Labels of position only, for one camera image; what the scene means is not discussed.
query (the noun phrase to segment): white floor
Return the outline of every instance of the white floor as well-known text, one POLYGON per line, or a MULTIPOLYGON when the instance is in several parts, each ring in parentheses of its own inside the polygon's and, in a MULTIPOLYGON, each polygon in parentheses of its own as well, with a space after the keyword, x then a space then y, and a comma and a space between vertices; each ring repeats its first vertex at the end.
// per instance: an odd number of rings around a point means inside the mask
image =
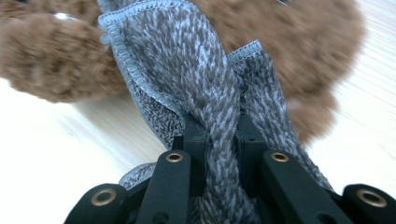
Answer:
MULTIPOLYGON (((365 183, 396 198, 396 2, 360 0, 366 37, 341 110, 309 153, 338 193, 365 183)), ((0 79, 0 223, 63 223, 88 189, 163 151, 128 94, 53 105, 0 79)))

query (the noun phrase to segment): gray knitted fabric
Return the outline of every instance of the gray knitted fabric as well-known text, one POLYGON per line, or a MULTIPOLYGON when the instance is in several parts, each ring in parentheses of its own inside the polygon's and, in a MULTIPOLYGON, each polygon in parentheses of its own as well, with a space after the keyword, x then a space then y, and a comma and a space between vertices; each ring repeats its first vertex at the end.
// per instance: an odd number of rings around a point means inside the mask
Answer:
MULTIPOLYGON (((103 42, 113 49, 136 105, 167 148, 192 113, 209 133, 206 188, 194 212, 202 223, 259 223, 240 186, 233 138, 248 113, 269 148, 294 155, 318 183, 327 179, 301 149, 272 61, 255 41, 227 56, 207 18, 180 0, 99 1, 103 42)), ((132 188, 152 174, 140 166, 120 183, 132 188)))

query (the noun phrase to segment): plush toy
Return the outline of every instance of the plush toy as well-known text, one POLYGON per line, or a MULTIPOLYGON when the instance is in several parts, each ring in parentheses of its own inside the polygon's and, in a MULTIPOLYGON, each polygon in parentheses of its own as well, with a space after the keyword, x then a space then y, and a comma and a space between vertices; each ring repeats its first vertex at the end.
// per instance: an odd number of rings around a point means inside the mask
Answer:
MULTIPOLYGON (((260 40, 303 143, 329 129, 332 87, 346 76, 363 35, 354 1, 191 1, 227 52, 260 40)), ((113 53, 100 41, 100 14, 95 0, 0 0, 0 77, 54 103, 125 92, 113 53)))

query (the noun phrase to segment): metal screw hole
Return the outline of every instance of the metal screw hole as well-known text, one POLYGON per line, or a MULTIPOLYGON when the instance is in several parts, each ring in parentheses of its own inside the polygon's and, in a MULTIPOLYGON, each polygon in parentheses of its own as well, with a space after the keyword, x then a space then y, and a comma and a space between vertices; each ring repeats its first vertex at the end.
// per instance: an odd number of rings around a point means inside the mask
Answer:
POLYGON ((370 191, 368 189, 359 189, 358 197, 365 203, 370 204, 374 207, 385 207, 387 206, 387 200, 385 200, 381 195, 370 191))
POLYGON ((274 152, 273 154, 271 154, 271 157, 274 161, 285 162, 289 160, 289 157, 287 155, 280 152, 274 152))
POLYGON ((171 153, 166 156, 166 160, 170 162, 178 162, 183 160, 183 155, 179 153, 171 153))
POLYGON ((91 198, 91 203, 95 206, 107 205, 116 198, 117 192, 114 189, 99 189, 91 198))

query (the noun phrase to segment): brown teddy bear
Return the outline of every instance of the brown teddy bear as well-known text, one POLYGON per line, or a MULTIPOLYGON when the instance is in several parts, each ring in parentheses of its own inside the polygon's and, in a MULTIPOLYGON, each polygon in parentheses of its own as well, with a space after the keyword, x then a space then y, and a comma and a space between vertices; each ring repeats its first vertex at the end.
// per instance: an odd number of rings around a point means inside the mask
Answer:
MULTIPOLYGON (((261 41, 303 143, 328 130, 333 84, 347 74, 363 35, 354 1, 191 1, 228 52, 261 41)), ((111 49, 100 42, 100 14, 95 0, 0 0, 0 77, 54 103, 125 92, 111 49)))

